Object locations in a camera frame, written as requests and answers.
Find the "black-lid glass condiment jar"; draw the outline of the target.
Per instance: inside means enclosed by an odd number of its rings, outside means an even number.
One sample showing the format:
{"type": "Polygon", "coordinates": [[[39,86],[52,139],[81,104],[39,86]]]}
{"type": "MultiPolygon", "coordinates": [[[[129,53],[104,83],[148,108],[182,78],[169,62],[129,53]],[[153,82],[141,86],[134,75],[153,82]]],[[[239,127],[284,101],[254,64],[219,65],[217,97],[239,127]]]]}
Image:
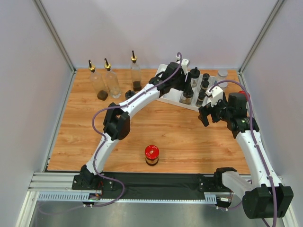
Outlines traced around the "black-lid glass condiment jar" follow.
{"type": "Polygon", "coordinates": [[[190,70],[189,74],[191,76],[191,87],[195,88],[197,86],[200,77],[200,70],[197,67],[195,67],[190,70]]]}

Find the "small black-cap spice jar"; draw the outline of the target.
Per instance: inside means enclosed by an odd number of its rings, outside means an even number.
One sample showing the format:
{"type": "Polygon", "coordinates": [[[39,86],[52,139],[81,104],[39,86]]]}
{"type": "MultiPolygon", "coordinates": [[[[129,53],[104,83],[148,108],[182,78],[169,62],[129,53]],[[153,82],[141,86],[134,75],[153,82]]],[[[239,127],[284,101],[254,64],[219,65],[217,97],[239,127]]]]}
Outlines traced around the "small black-cap spice jar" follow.
{"type": "Polygon", "coordinates": [[[196,100],[196,107],[201,107],[203,104],[203,101],[205,99],[205,92],[199,92],[197,100],[196,100]]]}

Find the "glass jar with brown lumps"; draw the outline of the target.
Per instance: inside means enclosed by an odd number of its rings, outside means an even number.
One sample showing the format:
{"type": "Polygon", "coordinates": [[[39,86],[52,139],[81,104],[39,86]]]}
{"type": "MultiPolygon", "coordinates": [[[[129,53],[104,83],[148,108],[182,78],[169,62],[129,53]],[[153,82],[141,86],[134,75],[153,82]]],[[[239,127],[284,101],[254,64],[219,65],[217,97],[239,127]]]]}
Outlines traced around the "glass jar with brown lumps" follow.
{"type": "Polygon", "coordinates": [[[194,91],[190,88],[184,91],[180,97],[180,102],[186,105],[191,105],[194,91]]]}

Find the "small dark spice jar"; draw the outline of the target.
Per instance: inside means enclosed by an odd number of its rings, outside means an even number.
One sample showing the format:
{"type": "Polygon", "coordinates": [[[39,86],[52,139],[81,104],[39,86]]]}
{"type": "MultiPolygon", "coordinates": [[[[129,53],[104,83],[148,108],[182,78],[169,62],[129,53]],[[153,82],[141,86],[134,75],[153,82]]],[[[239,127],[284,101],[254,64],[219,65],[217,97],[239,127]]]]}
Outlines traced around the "small dark spice jar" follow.
{"type": "Polygon", "coordinates": [[[206,92],[206,90],[208,89],[208,87],[209,87],[209,81],[208,80],[203,80],[202,82],[201,82],[201,85],[200,85],[200,92],[203,92],[203,93],[205,93],[206,92]]]}

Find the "silver-top pepper grinder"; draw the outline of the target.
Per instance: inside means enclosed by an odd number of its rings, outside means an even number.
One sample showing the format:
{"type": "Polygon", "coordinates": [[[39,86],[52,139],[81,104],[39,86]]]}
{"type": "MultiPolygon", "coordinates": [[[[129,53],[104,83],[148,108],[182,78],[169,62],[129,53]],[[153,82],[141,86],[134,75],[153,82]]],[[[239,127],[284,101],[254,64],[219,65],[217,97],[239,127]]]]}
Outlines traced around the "silver-top pepper grinder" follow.
{"type": "Polygon", "coordinates": [[[210,78],[210,75],[208,73],[204,73],[202,77],[202,81],[208,81],[210,78]]]}

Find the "silver-lid salt shaker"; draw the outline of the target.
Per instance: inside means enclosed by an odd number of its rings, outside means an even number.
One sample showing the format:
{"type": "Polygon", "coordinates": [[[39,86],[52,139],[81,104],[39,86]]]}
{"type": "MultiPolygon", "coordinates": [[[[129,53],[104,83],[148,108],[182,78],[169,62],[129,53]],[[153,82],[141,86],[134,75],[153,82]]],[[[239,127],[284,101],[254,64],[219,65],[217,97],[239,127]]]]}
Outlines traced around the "silver-lid salt shaker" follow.
{"type": "MultiPolygon", "coordinates": [[[[215,83],[226,80],[227,76],[228,76],[228,70],[218,70],[215,83]]],[[[228,87],[228,83],[223,82],[223,83],[219,84],[219,87],[222,90],[225,90],[228,87]]]]}

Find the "glass jar with white granules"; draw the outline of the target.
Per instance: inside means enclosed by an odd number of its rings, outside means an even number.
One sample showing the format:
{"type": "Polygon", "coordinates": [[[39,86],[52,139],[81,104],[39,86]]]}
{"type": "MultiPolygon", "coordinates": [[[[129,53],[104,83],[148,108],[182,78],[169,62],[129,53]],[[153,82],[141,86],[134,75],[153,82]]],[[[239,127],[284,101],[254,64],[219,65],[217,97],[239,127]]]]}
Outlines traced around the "glass jar with white granules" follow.
{"type": "Polygon", "coordinates": [[[128,100],[129,98],[133,97],[136,93],[133,90],[128,90],[125,93],[125,99],[128,100]]]}

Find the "red-lid sauce jar front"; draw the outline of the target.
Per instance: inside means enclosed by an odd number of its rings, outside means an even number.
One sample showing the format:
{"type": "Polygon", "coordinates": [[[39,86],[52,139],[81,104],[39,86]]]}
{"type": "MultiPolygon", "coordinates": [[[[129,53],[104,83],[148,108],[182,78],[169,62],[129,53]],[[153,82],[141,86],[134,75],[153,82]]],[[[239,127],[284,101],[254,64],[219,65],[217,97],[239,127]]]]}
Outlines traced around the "red-lid sauce jar front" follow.
{"type": "Polygon", "coordinates": [[[160,150],[155,145],[148,145],[145,148],[145,161],[148,165],[154,166],[159,161],[160,150]]]}

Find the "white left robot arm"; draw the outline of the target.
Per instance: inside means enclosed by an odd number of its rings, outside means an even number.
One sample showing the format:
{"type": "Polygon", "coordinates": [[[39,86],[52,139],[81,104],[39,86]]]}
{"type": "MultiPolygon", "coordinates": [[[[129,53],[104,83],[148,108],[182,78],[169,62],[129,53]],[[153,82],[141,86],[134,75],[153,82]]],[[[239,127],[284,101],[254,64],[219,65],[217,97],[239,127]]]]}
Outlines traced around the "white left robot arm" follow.
{"type": "Polygon", "coordinates": [[[74,176],[73,190],[96,190],[104,178],[102,171],[112,150],[130,132],[131,119],[149,103],[167,94],[172,88],[184,91],[187,83],[188,60],[171,62],[164,71],[151,78],[148,84],[128,100],[105,108],[104,129],[92,158],[74,176]]]}

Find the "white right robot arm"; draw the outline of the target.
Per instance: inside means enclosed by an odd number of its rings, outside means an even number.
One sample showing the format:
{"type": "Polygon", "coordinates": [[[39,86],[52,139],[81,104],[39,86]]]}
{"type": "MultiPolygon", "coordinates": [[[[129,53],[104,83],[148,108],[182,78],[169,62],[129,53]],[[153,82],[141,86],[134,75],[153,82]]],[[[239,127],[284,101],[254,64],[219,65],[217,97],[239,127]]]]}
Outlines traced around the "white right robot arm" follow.
{"type": "Polygon", "coordinates": [[[210,89],[198,109],[198,118],[204,126],[209,125],[209,115],[213,122],[227,123],[244,153],[252,180],[247,182],[232,168],[220,168],[213,185],[220,192],[232,190],[242,200],[244,212],[250,219],[283,218],[294,193],[275,174],[261,142],[259,127],[255,119],[248,116],[247,102],[243,93],[230,93],[226,97],[222,90],[210,89]]]}

